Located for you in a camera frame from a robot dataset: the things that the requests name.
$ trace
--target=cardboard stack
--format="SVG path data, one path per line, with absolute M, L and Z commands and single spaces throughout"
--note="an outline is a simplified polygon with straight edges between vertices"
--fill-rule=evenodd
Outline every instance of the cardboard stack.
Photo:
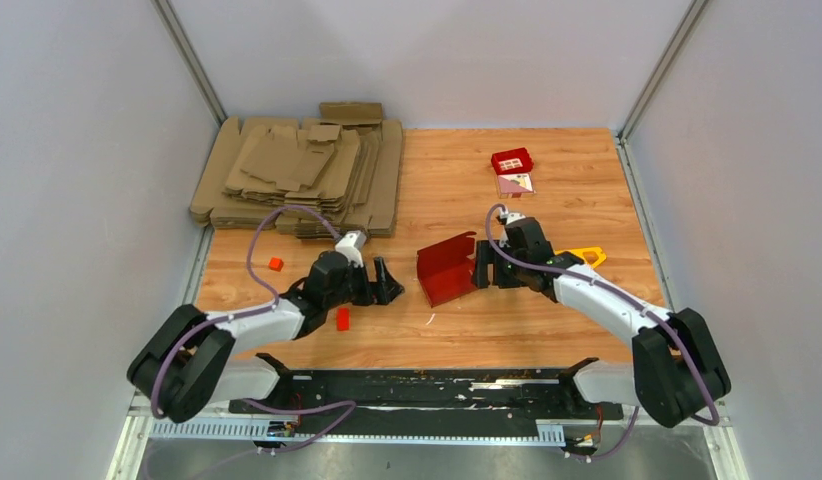
M 254 228 L 282 205 L 311 207 L 341 230 L 390 236 L 396 225 L 403 133 L 378 103 L 322 103 L 321 118 L 237 117 L 223 124 L 190 212 L 202 225 Z M 299 238 L 328 236 L 307 213 L 275 226 Z

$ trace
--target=white wall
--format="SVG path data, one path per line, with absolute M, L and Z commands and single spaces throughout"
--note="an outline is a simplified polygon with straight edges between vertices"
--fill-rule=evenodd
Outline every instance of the white wall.
M 104 477 L 214 132 L 150 2 L 0 2 L 0 479 Z
M 822 0 L 712 2 L 631 144 L 751 477 L 822 478 Z
M 229 115 L 622 125 L 690 0 L 173 0 Z

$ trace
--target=wooden table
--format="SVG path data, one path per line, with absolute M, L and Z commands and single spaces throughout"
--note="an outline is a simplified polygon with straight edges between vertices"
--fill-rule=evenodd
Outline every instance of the wooden table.
M 467 230 L 484 235 L 498 201 L 493 152 L 526 147 L 537 194 L 504 201 L 536 217 L 554 248 L 601 246 L 597 271 L 647 301 L 661 303 L 656 275 L 608 130 L 408 130 L 396 235 L 367 242 L 406 292 L 389 306 L 351 307 L 351 329 L 326 325 L 295 342 L 260 349 L 293 368 L 569 366 L 589 356 L 631 361 L 631 354 L 580 313 L 528 289 L 487 290 L 430 308 L 416 279 L 418 249 Z M 244 269 L 249 230 L 217 231 L 197 306 L 228 310 L 271 296 Z M 303 242 L 265 232 L 254 256 L 258 274 L 284 290 L 304 276 L 329 241 Z M 267 268 L 284 259 L 282 272 Z

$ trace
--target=yellow object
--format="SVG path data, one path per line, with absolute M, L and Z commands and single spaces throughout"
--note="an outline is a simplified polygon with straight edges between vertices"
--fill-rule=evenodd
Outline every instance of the yellow object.
M 566 250 L 556 250 L 555 254 L 560 255 L 564 252 L 570 252 L 576 255 L 590 265 L 591 268 L 602 265 L 602 262 L 608 259 L 608 255 L 605 254 L 602 247 L 568 248 Z

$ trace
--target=gray floor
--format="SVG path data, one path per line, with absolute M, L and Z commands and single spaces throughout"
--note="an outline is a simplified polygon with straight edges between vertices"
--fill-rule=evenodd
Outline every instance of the gray floor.
M 613 445 L 621 431 L 604 428 L 604 444 Z M 201 477 L 192 477 L 248 450 L 254 450 L 252 444 L 239 441 L 154 441 L 147 448 L 152 452 L 147 454 L 148 473 L 156 480 L 716 480 L 702 429 L 648 426 L 637 427 L 616 456 L 590 465 L 564 459 L 549 448 L 318 443 L 275 458 L 248 454 Z M 145 478 L 141 471 L 138 479 Z

